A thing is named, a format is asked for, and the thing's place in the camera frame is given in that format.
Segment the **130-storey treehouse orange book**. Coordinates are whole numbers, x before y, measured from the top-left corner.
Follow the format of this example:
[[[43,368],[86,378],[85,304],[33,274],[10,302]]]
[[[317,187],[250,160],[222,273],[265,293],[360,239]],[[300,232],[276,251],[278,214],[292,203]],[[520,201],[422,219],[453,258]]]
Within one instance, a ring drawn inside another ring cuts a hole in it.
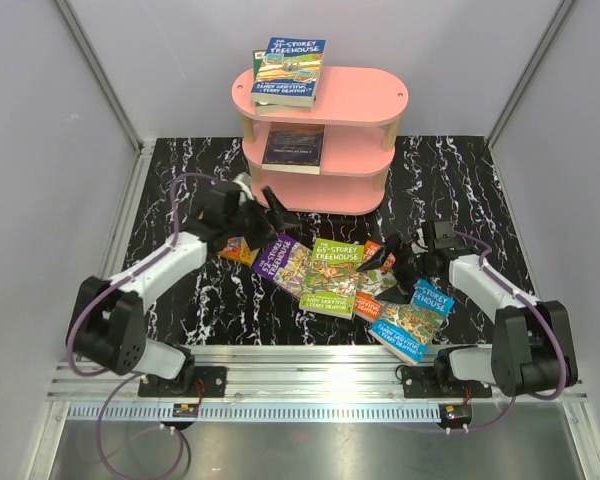
[[[233,237],[229,239],[226,246],[218,252],[218,255],[222,258],[246,266],[252,266],[258,253],[259,250],[250,248],[243,237]]]

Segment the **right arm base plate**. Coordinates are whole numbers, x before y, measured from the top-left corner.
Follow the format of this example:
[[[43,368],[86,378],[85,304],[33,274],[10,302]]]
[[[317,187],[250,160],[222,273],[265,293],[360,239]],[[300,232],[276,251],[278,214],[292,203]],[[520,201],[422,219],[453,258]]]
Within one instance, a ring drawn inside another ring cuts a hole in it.
[[[469,381],[441,383],[433,367],[398,365],[394,375],[401,385],[405,399],[459,398],[471,396],[473,389]]]

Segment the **dark brown paperback book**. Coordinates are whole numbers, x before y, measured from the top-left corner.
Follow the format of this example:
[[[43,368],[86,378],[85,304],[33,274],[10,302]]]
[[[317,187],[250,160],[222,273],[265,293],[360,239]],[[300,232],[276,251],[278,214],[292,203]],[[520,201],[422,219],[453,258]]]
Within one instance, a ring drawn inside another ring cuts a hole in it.
[[[272,123],[262,168],[267,171],[318,175],[326,127],[320,124]]]

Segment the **91-storey treehouse blue book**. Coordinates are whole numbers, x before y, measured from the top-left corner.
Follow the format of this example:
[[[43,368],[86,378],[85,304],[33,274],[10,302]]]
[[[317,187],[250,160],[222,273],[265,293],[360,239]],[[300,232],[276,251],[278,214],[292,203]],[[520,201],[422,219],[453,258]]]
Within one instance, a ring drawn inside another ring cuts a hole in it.
[[[324,64],[326,41],[272,37],[253,80],[256,103],[312,108]]]

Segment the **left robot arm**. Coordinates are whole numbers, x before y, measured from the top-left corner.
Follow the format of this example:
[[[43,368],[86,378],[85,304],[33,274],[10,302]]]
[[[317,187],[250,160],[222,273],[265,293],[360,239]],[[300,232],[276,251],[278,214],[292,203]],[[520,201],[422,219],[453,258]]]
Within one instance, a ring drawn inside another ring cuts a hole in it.
[[[174,397],[203,391],[194,355],[185,347],[149,339],[145,315],[230,239],[240,237],[249,248],[258,249],[299,227],[298,217],[270,187],[262,189],[265,201],[259,203],[249,181],[247,175],[212,180],[186,220],[173,220],[172,234],[161,247],[107,279],[90,276],[81,283],[65,340],[67,361],[76,375],[90,374],[76,365],[76,357],[84,357],[99,365],[101,373],[155,380]]]

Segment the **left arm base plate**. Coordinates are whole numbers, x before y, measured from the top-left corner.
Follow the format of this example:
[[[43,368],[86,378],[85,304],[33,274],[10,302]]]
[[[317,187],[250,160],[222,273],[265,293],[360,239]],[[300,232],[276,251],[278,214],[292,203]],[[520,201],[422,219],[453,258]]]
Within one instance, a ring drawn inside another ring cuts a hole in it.
[[[149,375],[138,387],[140,398],[223,399],[227,386],[228,368],[224,366],[195,366],[182,378],[166,380]]]

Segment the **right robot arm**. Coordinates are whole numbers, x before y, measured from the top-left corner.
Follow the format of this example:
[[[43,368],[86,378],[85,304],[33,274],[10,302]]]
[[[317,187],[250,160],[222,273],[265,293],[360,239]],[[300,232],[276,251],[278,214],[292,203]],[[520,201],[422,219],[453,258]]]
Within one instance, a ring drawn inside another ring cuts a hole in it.
[[[418,281],[438,277],[492,321],[490,347],[439,351],[432,375],[437,392],[455,397],[470,383],[479,382],[497,387],[508,397],[554,400],[574,386],[578,367],[566,307],[519,289],[491,267],[489,246],[477,251],[479,239],[455,230],[450,221],[427,220],[421,227],[423,245],[394,233],[358,269],[378,269],[393,257],[397,283],[381,294],[382,300],[408,303],[416,297]]]

